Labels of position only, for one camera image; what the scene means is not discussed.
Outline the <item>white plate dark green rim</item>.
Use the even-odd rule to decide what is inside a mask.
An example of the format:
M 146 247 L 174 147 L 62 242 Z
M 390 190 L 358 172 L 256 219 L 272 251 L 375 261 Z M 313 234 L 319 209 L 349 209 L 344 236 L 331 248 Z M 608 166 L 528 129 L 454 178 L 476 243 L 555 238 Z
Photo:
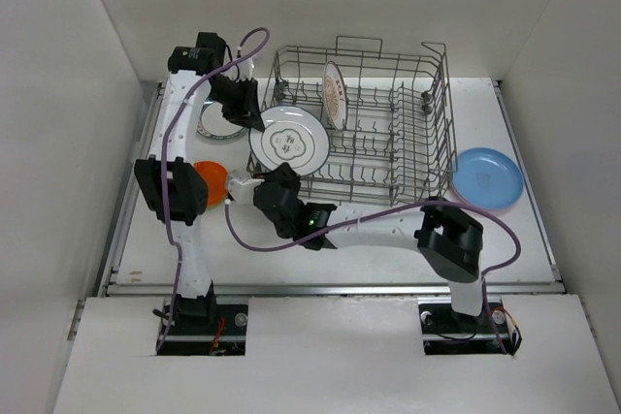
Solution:
M 222 105 L 217 101 L 207 101 L 200 112 L 197 133 L 214 141 L 228 141 L 241 137 L 246 128 L 234 125 L 222 115 Z

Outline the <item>white plate cloud motif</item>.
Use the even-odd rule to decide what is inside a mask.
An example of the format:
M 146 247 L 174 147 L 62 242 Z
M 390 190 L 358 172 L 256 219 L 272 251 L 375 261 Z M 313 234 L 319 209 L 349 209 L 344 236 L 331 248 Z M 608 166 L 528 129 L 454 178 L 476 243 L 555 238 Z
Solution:
M 251 129 L 251 154 L 268 171 L 287 163 L 299 176 L 318 172 L 330 155 L 326 128 L 309 111 L 276 106 L 261 113 L 265 130 Z

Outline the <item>white plate orange sunburst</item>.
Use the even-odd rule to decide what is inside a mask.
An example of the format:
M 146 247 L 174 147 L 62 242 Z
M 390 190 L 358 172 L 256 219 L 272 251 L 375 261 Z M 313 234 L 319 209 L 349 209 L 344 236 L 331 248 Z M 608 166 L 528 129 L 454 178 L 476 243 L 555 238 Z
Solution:
M 322 78 L 323 104 L 332 126 L 339 131 L 346 127 L 348 116 L 347 97 L 343 75 L 338 65 L 326 63 Z

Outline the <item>pink plate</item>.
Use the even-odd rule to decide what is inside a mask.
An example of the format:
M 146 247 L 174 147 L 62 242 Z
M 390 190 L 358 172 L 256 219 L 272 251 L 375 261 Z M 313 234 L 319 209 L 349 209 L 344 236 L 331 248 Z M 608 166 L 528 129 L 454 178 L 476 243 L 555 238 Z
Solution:
M 465 199 L 453 186 L 451 186 L 449 188 L 449 192 L 450 192 L 450 198 L 452 200 L 459 201 L 459 202 L 464 203 L 464 204 L 466 204 L 468 206 L 471 206 L 471 207 L 478 207 L 478 208 L 480 208 L 482 210 L 485 210 L 487 212 L 490 212 L 490 213 L 503 215 L 506 212 L 510 211 L 510 207 L 507 207 L 507 208 L 491 208 L 491 207 L 481 207 L 481 206 L 479 206 L 477 204 L 474 204 L 474 203 L 468 201 L 467 199 Z

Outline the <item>blue plate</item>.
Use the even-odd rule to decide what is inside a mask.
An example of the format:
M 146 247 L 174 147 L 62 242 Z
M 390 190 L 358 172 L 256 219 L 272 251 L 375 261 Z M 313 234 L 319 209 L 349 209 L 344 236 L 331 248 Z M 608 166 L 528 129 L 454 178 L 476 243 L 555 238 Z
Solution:
M 525 182 L 507 155 L 489 147 L 474 147 L 458 155 L 452 186 L 481 207 L 507 208 L 519 201 Z

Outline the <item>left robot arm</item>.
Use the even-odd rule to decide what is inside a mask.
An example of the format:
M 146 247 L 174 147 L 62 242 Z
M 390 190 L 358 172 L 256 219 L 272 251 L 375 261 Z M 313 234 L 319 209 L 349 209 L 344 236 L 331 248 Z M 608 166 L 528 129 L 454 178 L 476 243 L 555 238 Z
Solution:
M 147 207 L 164 224 L 167 240 L 177 252 L 171 300 L 160 316 L 172 326 L 183 314 L 185 324 L 199 334 L 210 331 L 217 319 L 201 240 L 209 188 L 194 167 L 201 111 L 213 99 L 227 122 L 265 130 L 258 83 L 251 75 L 257 52 L 227 60 L 228 49 L 226 41 L 213 32 L 199 33 L 193 47 L 174 48 L 150 149 L 134 164 Z

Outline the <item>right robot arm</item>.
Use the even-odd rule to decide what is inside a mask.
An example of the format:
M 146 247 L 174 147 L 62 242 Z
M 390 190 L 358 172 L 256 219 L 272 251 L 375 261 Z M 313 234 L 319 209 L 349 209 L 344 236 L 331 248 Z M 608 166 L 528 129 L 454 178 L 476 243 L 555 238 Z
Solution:
M 300 177 L 288 164 L 256 177 L 252 204 L 282 239 L 308 250 L 370 246 L 422 255 L 449 287 L 451 323 L 472 330 L 485 316 L 480 253 L 483 226 L 443 197 L 388 210 L 305 203 Z

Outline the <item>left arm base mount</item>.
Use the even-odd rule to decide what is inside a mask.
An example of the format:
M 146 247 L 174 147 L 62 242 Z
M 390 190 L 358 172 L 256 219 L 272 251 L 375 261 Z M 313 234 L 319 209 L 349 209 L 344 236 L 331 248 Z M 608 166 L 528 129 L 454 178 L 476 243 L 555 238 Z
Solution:
M 214 297 L 176 296 L 174 317 L 167 330 L 170 305 L 154 314 L 161 318 L 155 353 L 158 356 L 244 356 L 247 303 L 218 303 Z

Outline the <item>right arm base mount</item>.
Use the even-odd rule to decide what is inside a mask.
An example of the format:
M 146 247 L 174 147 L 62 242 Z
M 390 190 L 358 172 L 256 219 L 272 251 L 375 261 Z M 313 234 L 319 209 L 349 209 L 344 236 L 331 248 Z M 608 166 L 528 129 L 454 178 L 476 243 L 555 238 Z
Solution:
M 458 314 L 450 303 L 423 303 L 418 306 L 427 356 L 509 355 L 523 342 L 515 319 L 501 303 L 490 303 L 491 313 L 477 317 Z

